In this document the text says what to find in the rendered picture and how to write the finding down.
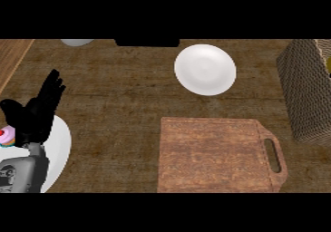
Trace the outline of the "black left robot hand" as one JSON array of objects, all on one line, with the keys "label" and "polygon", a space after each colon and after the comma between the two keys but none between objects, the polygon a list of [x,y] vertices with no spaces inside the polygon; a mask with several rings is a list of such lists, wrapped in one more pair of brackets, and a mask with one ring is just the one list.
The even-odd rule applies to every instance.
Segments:
[{"label": "black left robot hand", "polygon": [[50,136],[53,115],[65,90],[62,82],[59,72],[52,70],[37,97],[25,105],[11,99],[0,101],[8,125],[15,129],[15,146],[18,148],[30,142],[43,144]]}]

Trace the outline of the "brown wooden cutting board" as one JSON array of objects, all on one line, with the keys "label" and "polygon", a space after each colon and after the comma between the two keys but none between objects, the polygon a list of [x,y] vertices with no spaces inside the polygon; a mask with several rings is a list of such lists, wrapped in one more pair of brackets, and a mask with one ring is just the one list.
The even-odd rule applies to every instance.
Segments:
[{"label": "brown wooden cutting board", "polygon": [[276,192],[281,144],[256,119],[161,119],[160,192]]}]

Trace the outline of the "woven wicker basket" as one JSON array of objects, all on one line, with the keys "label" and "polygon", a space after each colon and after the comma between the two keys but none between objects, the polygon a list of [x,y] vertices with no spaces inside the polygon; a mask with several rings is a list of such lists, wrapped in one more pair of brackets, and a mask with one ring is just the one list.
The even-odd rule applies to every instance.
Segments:
[{"label": "woven wicker basket", "polygon": [[294,139],[331,147],[331,39],[294,39],[276,59]]}]

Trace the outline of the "pink frosted cupcake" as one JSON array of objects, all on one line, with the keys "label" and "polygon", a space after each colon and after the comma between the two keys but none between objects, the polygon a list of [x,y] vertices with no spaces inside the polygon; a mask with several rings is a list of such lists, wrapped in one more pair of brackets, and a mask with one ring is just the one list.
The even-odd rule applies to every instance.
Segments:
[{"label": "pink frosted cupcake", "polygon": [[0,147],[8,148],[15,145],[15,128],[6,126],[0,129]]}]

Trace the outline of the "large white plate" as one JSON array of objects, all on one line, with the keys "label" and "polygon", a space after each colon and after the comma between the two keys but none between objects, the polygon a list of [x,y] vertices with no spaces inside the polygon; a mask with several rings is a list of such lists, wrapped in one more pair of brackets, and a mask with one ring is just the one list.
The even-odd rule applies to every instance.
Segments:
[{"label": "large white plate", "polygon": [[[48,170],[48,177],[43,183],[40,192],[45,193],[53,182],[56,181],[68,159],[70,150],[71,150],[71,133],[67,127],[65,121],[62,118],[55,115],[52,128],[50,128],[50,136],[43,143],[46,156],[50,160],[49,170]],[[25,157],[30,154],[27,149],[17,148],[17,147],[0,147],[0,161],[5,159]]]}]

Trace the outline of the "pale grey bowl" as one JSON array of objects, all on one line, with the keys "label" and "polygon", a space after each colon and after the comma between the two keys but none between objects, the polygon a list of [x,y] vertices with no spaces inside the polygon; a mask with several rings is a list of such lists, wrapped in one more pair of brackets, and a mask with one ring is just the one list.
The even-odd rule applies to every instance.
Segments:
[{"label": "pale grey bowl", "polygon": [[84,44],[89,44],[93,41],[93,39],[62,39],[62,43],[71,47],[83,46]]}]

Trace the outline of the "black appliance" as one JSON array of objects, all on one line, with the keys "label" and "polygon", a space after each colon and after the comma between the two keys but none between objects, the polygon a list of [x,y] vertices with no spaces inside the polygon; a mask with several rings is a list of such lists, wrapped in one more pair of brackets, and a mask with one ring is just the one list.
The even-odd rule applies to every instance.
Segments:
[{"label": "black appliance", "polygon": [[146,46],[146,47],[177,47],[180,44],[179,39],[164,39],[164,40],[127,40],[117,39],[115,44],[118,46]]}]

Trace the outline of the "small white plate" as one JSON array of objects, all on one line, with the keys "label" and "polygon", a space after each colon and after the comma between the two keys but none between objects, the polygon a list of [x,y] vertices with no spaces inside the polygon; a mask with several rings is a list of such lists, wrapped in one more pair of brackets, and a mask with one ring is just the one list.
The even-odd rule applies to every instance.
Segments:
[{"label": "small white plate", "polygon": [[237,80],[237,65],[229,54],[210,44],[188,46],[175,60],[175,74],[192,93],[214,96],[228,91]]}]

